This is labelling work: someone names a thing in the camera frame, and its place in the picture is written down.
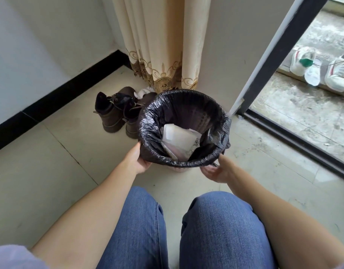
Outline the person's right hand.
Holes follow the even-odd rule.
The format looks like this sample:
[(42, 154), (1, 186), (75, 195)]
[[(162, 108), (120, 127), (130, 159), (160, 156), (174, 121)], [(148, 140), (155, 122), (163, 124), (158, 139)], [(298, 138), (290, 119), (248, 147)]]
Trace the person's right hand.
[(200, 170), (202, 174), (211, 181), (220, 184), (228, 184), (235, 178), (235, 168), (236, 165), (227, 157), (227, 167), (208, 165), (200, 167)]

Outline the person's left hand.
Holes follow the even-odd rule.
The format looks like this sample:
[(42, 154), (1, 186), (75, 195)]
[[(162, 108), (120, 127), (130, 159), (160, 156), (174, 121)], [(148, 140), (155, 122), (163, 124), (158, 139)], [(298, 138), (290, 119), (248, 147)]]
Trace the person's left hand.
[(124, 161), (129, 166), (129, 169), (133, 170), (133, 172), (138, 175), (141, 173), (144, 173), (147, 171), (152, 163), (144, 160), (141, 156), (139, 156), (139, 159), (137, 161), (132, 160), (132, 149), (129, 150), (129, 152), (126, 154)]

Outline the black trash bag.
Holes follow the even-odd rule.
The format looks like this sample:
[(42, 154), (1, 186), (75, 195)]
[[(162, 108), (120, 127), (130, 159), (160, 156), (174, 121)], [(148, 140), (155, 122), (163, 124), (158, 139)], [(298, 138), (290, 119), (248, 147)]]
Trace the black trash bag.
[[(230, 148), (231, 119), (213, 98), (197, 90), (169, 90), (158, 94), (139, 113), (140, 156), (145, 161), (173, 168), (214, 165)], [(199, 147), (185, 161), (173, 159), (162, 146), (162, 128), (174, 124), (201, 133)]]

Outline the person's right forearm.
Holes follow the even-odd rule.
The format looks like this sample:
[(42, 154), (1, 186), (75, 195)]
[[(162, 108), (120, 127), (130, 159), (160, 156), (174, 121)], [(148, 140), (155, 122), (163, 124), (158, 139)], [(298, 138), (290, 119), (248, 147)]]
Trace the person's right forearm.
[(315, 219), (237, 168), (224, 171), (230, 190), (263, 223), (281, 269), (344, 269), (344, 244)]

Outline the person's left forearm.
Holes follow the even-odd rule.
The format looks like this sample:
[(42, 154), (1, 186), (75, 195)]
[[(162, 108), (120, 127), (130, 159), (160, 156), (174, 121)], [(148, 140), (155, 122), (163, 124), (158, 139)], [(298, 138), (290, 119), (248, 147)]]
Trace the person's left forearm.
[(136, 169), (122, 161), (58, 219), (31, 252), (49, 268), (96, 269), (136, 175)]

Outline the dark brown boot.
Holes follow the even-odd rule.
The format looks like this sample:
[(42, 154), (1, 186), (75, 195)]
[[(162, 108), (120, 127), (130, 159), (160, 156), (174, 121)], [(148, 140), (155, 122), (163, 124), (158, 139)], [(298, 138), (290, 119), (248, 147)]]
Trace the dark brown boot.
[(108, 133), (118, 132), (125, 125), (126, 104), (134, 101), (136, 101), (135, 89), (130, 86), (122, 88), (111, 96), (99, 92), (95, 99), (94, 113), (101, 118), (103, 129)]
[(137, 121), (142, 108), (149, 105), (156, 97), (156, 92), (145, 94), (142, 99), (131, 98), (125, 104), (123, 115), (126, 122), (126, 135), (131, 139), (138, 139)]

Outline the white paper trash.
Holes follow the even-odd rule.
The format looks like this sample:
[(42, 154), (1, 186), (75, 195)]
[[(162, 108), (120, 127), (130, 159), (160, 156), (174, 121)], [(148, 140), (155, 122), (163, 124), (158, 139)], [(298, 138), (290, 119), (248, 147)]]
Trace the white paper trash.
[(165, 124), (161, 132), (161, 145), (173, 161), (187, 162), (200, 146), (202, 134), (192, 129)]

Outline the white sock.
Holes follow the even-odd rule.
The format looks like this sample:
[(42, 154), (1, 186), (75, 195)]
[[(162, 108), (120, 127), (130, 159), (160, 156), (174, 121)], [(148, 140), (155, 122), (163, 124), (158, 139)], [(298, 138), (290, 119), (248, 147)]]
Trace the white sock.
[(149, 94), (149, 93), (152, 93), (152, 92), (155, 92), (154, 88), (153, 87), (146, 87), (144, 89), (141, 89), (140, 91), (135, 91), (134, 92), (134, 96), (135, 98), (137, 98), (138, 100), (142, 99), (145, 95)]

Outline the person's blue jeans right leg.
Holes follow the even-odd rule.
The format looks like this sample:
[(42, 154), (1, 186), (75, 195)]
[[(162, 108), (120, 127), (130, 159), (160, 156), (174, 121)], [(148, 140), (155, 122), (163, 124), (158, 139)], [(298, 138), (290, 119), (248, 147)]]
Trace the person's blue jeans right leg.
[(252, 207), (225, 191), (196, 197), (182, 219), (179, 269), (278, 269)]

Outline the person's blue jeans leg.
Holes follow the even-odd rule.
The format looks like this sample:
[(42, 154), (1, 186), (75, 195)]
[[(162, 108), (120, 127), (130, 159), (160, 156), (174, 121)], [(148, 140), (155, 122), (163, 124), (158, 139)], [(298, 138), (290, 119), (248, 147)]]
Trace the person's blue jeans leg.
[(196, 197), (182, 219), (179, 269), (278, 269), (252, 207), (225, 191)]
[(134, 186), (96, 269), (169, 269), (167, 247), (162, 207)]

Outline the person's blue jeans left leg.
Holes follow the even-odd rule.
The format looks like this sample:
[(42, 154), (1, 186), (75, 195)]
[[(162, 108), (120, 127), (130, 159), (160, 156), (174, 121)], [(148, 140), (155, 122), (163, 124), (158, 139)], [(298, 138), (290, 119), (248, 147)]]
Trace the person's blue jeans left leg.
[(167, 247), (162, 207), (134, 186), (96, 269), (169, 269)]

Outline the black baseboard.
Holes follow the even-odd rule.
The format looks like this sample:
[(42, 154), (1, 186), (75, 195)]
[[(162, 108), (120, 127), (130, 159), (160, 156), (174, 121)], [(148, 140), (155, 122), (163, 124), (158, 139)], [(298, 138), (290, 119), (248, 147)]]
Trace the black baseboard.
[(1, 123), (0, 150), (122, 66), (131, 69), (128, 55), (117, 50)]

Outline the beige patterned curtain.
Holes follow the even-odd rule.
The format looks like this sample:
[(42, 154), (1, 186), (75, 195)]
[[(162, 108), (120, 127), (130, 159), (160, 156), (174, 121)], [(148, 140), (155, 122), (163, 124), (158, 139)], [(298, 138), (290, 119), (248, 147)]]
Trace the beige patterned curtain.
[(112, 0), (129, 62), (158, 94), (196, 90), (211, 0)]

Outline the white shoe insole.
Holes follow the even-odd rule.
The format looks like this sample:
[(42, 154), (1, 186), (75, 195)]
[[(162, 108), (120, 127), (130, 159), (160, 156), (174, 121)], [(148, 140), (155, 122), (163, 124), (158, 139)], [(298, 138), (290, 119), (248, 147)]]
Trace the white shoe insole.
[(308, 85), (316, 87), (320, 84), (321, 65), (322, 65), (322, 60), (319, 58), (315, 58), (313, 64), (306, 69), (304, 73), (304, 79)]

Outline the white sneaker green heel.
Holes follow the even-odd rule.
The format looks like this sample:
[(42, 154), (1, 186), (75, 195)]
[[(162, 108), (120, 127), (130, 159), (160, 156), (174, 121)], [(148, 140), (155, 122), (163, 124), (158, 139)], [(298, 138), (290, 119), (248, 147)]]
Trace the white sneaker green heel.
[(296, 76), (304, 76), (306, 70), (313, 65), (315, 57), (315, 48), (301, 47), (297, 49), (291, 59), (290, 72)]

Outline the white sneaker red stripes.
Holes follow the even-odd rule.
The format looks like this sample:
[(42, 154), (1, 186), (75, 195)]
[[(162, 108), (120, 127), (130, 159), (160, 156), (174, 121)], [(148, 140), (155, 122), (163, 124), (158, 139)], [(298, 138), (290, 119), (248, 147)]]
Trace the white sneaker red stripes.
[(344, 54), (328, 65), (324, 81), (330, 89), (344, 92)]

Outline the person's lilac sleeve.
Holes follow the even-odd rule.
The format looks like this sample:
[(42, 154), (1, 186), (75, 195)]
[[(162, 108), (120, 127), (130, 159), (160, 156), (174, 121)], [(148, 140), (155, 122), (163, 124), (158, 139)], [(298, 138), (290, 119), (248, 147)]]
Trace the person's lilac sleeve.
[(46, 269), (43, 261), (36, 258), (25, 246), (0, 246), (0, 269)]

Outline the dark sliding door frame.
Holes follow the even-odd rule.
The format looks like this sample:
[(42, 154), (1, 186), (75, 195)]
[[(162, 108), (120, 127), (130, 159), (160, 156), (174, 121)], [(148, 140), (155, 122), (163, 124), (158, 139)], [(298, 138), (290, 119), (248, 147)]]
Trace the dark sliding door frame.
[(303, 0), (297, 5), (286, 29), (268, 54), (261, 68), (257, 70), (256, 76), (252, 78), (250, 84), (246, 84), (246, 92), (240, 94), (240, 98), (243, 98), (243, 101), (241, 103), (236, 101), (235, 105), (237, 109), (231, 110), (231, 112), (241, 115), (260, 129), (298, 151), (303, 156), (310, 158), (330, 172), (344, 179), (344, 162), (341, 162), (336, 157), (321, 150), (310, 142), (303, 140), (295, 133), (280, 126), (271, 119), (249, 109), (265, 84), (272, 77), (282, 61), (287, 57), (287, 54), (292, 50), (293, 46), (301, 38), (302, 34), (307, 30), (307, 27), (309, 27), (312, 20), (321, 11), (327, 1), (328, 0)]

